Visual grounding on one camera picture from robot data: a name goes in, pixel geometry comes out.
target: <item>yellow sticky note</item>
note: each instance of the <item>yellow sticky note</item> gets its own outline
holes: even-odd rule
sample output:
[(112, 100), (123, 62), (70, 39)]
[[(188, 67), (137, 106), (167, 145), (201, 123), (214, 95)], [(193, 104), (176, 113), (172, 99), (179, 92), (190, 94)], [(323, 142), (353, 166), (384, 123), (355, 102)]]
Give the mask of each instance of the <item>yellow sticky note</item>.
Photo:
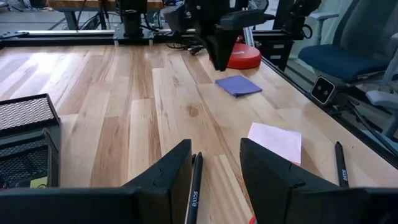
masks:
[(31, 180), (30, 187), (33, 189), (46, 188), (47, 187), (47, 177), (42, 177), (39, 179)]

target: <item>red object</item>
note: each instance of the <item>red object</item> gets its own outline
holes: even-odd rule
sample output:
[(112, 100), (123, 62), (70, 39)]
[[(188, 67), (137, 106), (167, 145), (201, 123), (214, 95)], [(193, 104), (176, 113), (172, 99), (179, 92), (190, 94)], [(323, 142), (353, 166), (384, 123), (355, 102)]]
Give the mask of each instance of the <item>red object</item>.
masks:
[(253, 215), (253, 217), (249, 221), (249, 224), (255, 224), (255, 223), (256, 223), (256, 216)]
[(246, 44), (235, 43), (227, 68), (249, 69), (260, 66), (261, 53)]

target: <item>blue cloth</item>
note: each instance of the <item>blue cloth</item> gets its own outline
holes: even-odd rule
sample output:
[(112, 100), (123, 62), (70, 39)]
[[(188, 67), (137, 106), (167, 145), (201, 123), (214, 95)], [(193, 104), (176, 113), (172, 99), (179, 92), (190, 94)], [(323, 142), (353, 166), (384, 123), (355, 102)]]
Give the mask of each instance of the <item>blue cloth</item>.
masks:
[(383, 71), (389, 64), (347, 52), (330, 44), (306, 47), (298, 57), (313, 68), (345, 82), (354, 81), (358, 75)]
[(241, 75), (216, 80), (216, 84), (235, 97), (262, 91), (260, 87), (256, 86)]

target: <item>workbench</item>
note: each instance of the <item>workbench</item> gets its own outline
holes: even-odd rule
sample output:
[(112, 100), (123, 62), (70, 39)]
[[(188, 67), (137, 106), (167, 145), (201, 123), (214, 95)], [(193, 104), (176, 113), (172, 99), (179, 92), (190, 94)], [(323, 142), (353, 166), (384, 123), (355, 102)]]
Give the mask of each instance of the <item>workbench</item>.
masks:
[[(107, 45), (3, 49), (0, 69), (0, 100), (50, 94), (62, 187), (121, 186), (191, 139), (204, 156), (198, 223), (248, 223), (239, 142), (253, 122), (302, 133), (301, 167), (326, 180), (338, 183), (339, 141), (351, 187), (398, 187), (398, 170), (266, 63), (216, 72), (205, 51)], [(263, 91), (236, 99), (215, 85), (231, 75)]]
[[(162, 0), (147, 0), (148, 10), (161, 10), (163, 8)], [(70, 30), (76, 30), (77, 19), (75, 12), (82, 11), (99, 11), (101, 8), (101, 0), (48, 0), (47, 4), (54, 10), (63, 12)], [(106, 8), (109, 11), (115, 11), (116, 1), (107, 0)]]

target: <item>pink paper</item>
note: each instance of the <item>pink paper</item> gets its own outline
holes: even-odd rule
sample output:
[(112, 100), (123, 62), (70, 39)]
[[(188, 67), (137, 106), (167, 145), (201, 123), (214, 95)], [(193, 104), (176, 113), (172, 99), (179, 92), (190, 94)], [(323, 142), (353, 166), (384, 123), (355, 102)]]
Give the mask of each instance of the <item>pink paper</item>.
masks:
[(248, 138), (290, 162), (301, 164), (301, 133), (252, 123)]

